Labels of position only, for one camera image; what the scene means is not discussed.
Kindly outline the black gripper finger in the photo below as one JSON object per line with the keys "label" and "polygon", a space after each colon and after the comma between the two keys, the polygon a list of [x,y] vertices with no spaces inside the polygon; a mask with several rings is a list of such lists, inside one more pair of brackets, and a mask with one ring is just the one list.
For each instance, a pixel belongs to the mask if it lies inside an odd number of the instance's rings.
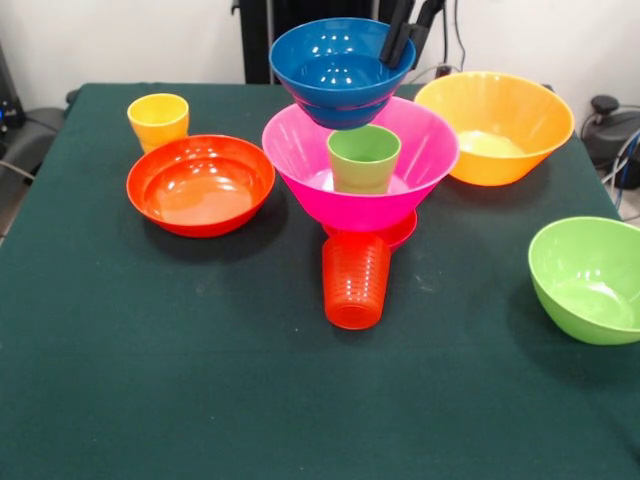
{"label": "black gripper finger", "polygon": [[420,8],[416,22],[411,25],[410,39],[416,50],[414,66],[418,65],[435,17],[444,8],[445,0],[425,0]]}
{"label": "black gripper finger", "polygon": [[380,61],[388,68],[396,68],[404,48],[410,39],[412,26],[409,23],[414,0],[396,2],[385,42],[380,52]]}

